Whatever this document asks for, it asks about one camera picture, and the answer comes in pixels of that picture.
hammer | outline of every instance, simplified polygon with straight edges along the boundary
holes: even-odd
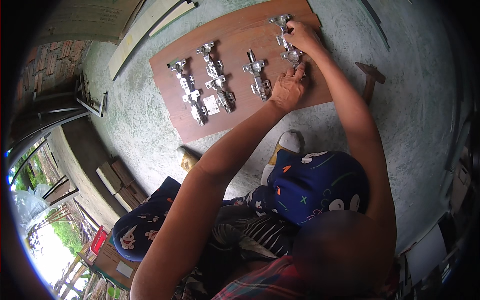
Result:
[[[377,68],[373,65],[366,65],[361,62],[355,63],[357,67],[360,68],[365,74],[367,74],[367,82],[365,83],[365,89],[363,90],[363,100],[370,105],[370,101],[373,96],[373,88],[375,87],[375,81],[378,81],[380,84],[385,83],[385,76],[382,73],[378,72]]]

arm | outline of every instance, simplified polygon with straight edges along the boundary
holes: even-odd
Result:
[[[308,53],[325,77],[347,136],[350,153],[360,162],[370,182],[370,201],[366,215],[385,229],[385,238],[393,257],[396,244],[395,206],[382,140],[375,121],[365,101],[330,58],[316,33],[294,21],[288,22],[287,26],[293,28],[293,31],[286,34],[285,39]]]
[[[304,64],[281,74],[270,99],[235,126],[188,173],[133,279],[131,299],[170,299],[195,267],[225,190],[265,135],[303,95]]]

brick wall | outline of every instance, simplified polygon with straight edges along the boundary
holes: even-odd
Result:
[[[51,94],[57,86],[71,84],[80,73],[91,44],[92,41],[63,41],[33,48],[17,86],[16,113],[32,102],[35,89],[41,96]]]

red plaid shirt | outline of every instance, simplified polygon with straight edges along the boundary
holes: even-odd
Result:
[[[228,284],[213,299],[300,299],[308,288],[291,256],[282,256],[257,271]]]

blue pants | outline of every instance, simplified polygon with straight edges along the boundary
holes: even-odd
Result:
[[[223,205],[247,205],[257,216],[280,216],[302,227],[324,212],[349,209],[365,213],[369,183],[360,163],[338,151],[305,156],[277,153],[268,186],[259,186],[244,197]],[[125,258],[141,261],[167,216],[180,184],[167,177],[145,203],[121,217],[113,228],[115,247]]]

